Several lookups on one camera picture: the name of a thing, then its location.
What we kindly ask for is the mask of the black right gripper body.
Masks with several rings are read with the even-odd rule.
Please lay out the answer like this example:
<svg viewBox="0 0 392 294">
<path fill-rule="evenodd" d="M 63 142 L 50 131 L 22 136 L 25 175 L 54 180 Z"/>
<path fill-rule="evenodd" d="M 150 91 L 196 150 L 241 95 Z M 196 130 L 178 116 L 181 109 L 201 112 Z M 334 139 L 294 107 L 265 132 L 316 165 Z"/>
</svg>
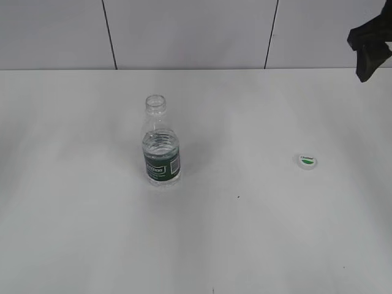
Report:
<svg viewBox="0 0 392 294">
<path fill-rule="evenodd" d="M 391 1 L 385 1 L 379 15 L 351 29 L 347 42 L 357 58 L 390 58 L 387 43 L 391 42 Z"/>
</svg>

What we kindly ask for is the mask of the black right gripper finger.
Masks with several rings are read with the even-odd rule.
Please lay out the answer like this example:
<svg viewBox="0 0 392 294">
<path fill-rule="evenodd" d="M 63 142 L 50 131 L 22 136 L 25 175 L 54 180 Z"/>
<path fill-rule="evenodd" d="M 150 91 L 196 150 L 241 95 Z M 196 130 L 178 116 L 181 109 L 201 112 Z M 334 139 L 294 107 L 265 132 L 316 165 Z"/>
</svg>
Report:
<svg viewBox="0 0 392 294">
<path fill-rule="evenodd" d="M 391 57 L 391 50 L 385 42 L 364 43 L 356 53 L 356 75 L 362 83 L 368 81 L 373 73 Z"/>
</svg>

